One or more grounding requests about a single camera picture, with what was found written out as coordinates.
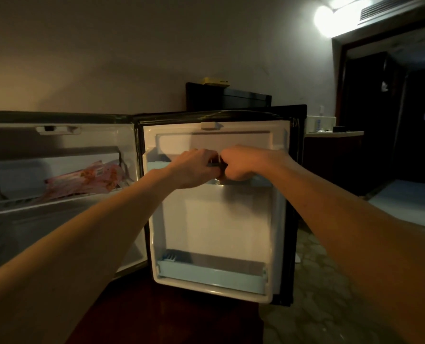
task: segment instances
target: marble floor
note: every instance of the marble floor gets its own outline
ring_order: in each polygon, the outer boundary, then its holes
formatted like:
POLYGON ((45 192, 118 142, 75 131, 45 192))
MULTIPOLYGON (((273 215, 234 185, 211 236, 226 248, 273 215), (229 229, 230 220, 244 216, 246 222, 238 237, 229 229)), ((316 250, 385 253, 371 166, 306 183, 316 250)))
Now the marble floor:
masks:
POLYGON ((396 344, 404 341, 342 275, 316 237, 298 230, 294 304, 260 306, 265 344, 396 344))

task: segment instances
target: air vent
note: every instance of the air vent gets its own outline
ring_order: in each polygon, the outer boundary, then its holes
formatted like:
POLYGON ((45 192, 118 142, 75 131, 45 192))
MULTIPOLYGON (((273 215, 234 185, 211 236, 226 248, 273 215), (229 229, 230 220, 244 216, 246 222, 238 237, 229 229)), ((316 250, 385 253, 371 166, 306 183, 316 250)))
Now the air vent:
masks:
POLYGON ((360 20, 364 20, 375 16, 376 14, 382 13, 384 11, 390 10, 399 5, 403 5, 409 1, 413 0, 383 0, 377 4, 365 7, 360 13, 360 20))

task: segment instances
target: hand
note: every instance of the hand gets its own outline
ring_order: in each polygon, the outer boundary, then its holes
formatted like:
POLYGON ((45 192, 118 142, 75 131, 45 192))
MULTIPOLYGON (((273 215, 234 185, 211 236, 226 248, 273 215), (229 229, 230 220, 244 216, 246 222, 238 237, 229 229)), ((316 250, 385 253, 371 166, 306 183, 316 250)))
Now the hand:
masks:
POLYGON ((283 151, 240 145, 222 150, 220 157, 228 164, 225 169, 225 178, 235 181, 250 179, 255 174, 265 176, 265 170, 272 164, 289 165, 295 163, 283 151))
POLYGON ((176 157, 165 169, 170 173, 176 188, 192 188, 220 176, 219 167, 208 167, 219 154, 206 149, 192 149, 176 157))

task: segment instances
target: mini fridge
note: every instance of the mini fridge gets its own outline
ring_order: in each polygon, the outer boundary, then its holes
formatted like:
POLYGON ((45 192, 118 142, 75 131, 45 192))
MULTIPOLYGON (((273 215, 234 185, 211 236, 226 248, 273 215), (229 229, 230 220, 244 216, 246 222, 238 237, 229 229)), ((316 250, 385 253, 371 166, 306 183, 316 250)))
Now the mini fridge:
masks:
MULTIPOLYGON (((41 202, 44 177, 106 160, 131 185, 185 150, 236 144, 283 150, 301 163, 305 120, 306 105, 141 115, 0 111, 0 266, 121 189, 41 202)), ((176 190, 115 278, 149 267, 160 284, 289 306, 297 223, 290 203, 260 176, 176 190)))

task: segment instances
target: beige wall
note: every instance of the beige wall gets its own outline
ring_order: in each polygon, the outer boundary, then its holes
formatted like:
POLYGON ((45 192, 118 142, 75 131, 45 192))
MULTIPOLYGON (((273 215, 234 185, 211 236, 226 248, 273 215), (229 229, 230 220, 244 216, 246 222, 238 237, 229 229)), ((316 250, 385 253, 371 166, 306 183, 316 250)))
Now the beige wall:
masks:
POLYGON ((185 108, 204 76, 334 113, 318 0, 0 0, 0 110, 185 108))

